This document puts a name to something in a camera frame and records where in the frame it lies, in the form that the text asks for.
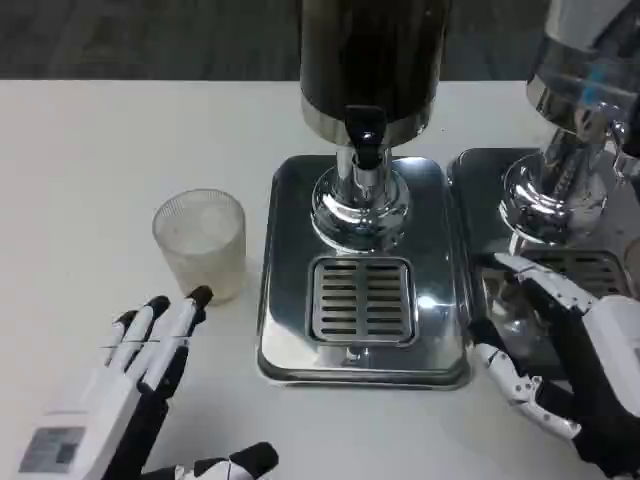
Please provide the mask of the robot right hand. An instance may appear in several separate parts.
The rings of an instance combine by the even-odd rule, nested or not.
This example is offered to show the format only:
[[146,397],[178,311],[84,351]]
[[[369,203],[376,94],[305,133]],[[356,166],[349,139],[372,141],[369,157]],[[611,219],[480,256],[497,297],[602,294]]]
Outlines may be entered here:
[[548,325],[570,388],[531,374],[487,317],[469,325],[473,348],[505,400],[572,444],[605,477],[639,476],[639,302],[596,297],[526,257],[483,253],[475,264],[508,273]]

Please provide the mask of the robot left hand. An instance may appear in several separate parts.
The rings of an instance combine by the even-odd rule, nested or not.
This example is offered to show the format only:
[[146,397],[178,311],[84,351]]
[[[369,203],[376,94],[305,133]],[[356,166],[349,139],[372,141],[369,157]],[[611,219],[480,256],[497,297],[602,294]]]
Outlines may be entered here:
[[268,442],[192,465],[145,468],[183,377],[191,336],[213,297],[209,287],[196,287],[161,333],[155,331],[156,323],[170,307],[164,295],[115,320],[114,335],[99,360],[35,422],[13,478],[266,478],[279,464]]

